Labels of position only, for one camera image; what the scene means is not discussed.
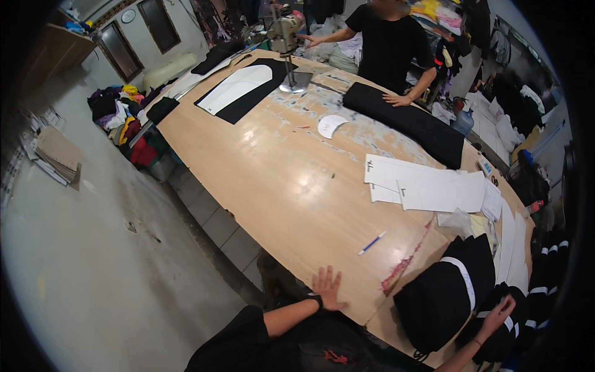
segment concrete floor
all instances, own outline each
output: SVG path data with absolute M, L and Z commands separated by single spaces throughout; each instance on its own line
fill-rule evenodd
M 259 302 L 257 290 L 190 226 L 175 193 L 138 172 L 91 122 L 95 86 L 56 84 L 45 98 L 83 150 L 81 180 L 79 190 L 63 187 L 24 162 L 1 232 L 17 305 L 60 371 L 182 371 Z

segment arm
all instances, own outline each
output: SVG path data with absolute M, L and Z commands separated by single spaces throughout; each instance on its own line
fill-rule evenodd
M 436 68 L 432 67 L 428 70 L 425 70 L 424 73 L 419 78 L 417 84 L 407 93 L 406 96 L 393 96 L 390 94 L 384 94 L 383 99 L 387 102 L 392 104 L 394 107 L 397 106 L 408 106 L 417 99 L 417 97 L 421 96 L 422 93 L 425 92 L 426 89 L 432 84 L 434 79 L 436 78 Z
M 355 36 L 355 31 L 350 29 L 349 27 L 345 27 L 343 30 L 337 31 L 333 34 L 330 34 L 325 37 L 314 37 L 310 35 L 296 35 L 300 39 L 309 40 L 310 44 L 306 46 L 306 49 L 311 48 L 313 46 L 317 46 L 320 43 L 336 43 L 339 41 L 349 40 Z
M 481 345 L 494 333 L 512 313 L 516 302 L 510 296 L 506 296 L 500 305 L 496 306 L 484 319 L 483 325 L 477 336 L 473 338 L 465 347 L 454 354 L 444 364 L 434 370 L 434 372 L 459 372 L 469 363 L 471 358 L 477 353 Z
M 337 311 L 345 309 L 349 304 L 346 302 L 337 303 L 337 292 L 341 284 L 341 271 L 333 281 L 333 267 L 329 266 L 325 274 L 321 267 L 318 276 L 312 277 L 312 290 L 322 298 L 322 305 L 326 310 Z M 305 299 L 264 314 L 264 324 L 267 327 L 269 337 L 275 338 L 289 331 L 297 323 L 305 318 L 314 315 L 319 310 L 318 301 Z

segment white stripe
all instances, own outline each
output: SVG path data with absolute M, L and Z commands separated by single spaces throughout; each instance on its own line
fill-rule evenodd
M 541 323 L 540 325 L 537 326 L 536 329 L 542 329 L 543 327 L 545 327 L 548 323 L 550 322 L 550 320 L 546 320 L 545 322 Z
M 508 328 L 508 332 L 512 330 L 514 324 L 515 323 L 512 321 L 510 317 L 506 317 L 506 319 L 504 320 L 504 325 L 506 326 L 506 328 Z
M 471 277 L 469 276 L 469 272 L 467 272 L 467 268 L 463 265 L 462 262 L 457 260 L 454 257 L 443 257 L 440 259 L 440 262 L 449 262 L 459 268 L 461 272 L 461 276 L 465 281 L 465 287 L 467 288 L 467 295 L 469 296 L 469 302 L 471 303 L 471 311 L 475 309 L 475 290 L 473 289 L 473 283 L 471 283 Z
M 547 287 L 535 287 L 529 291 L 529 294 L 532 293 L 545 293 L 547 295 Z

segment blue water bottle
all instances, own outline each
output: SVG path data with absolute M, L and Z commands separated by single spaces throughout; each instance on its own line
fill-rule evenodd
M 469 111 L 460 110 L 456 114 L 456 120 L 453 121 L 450 126 L 467 137 L 471 128 L 473 128 L 473 124 L 475 124 L 473 117 L 471 116 L 472 112 L 472 109 L 469 109 Z

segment window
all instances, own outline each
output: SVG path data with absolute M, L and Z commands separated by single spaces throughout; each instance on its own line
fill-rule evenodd
M 180 43 L 180 37 L 165 10 L 163 0 L 144 0 L 138 7 L 161 54 Z
M 113 68 L 125 82 L 129 83 L 144 68 L 116 21 L 102 30 L 100 45 Z

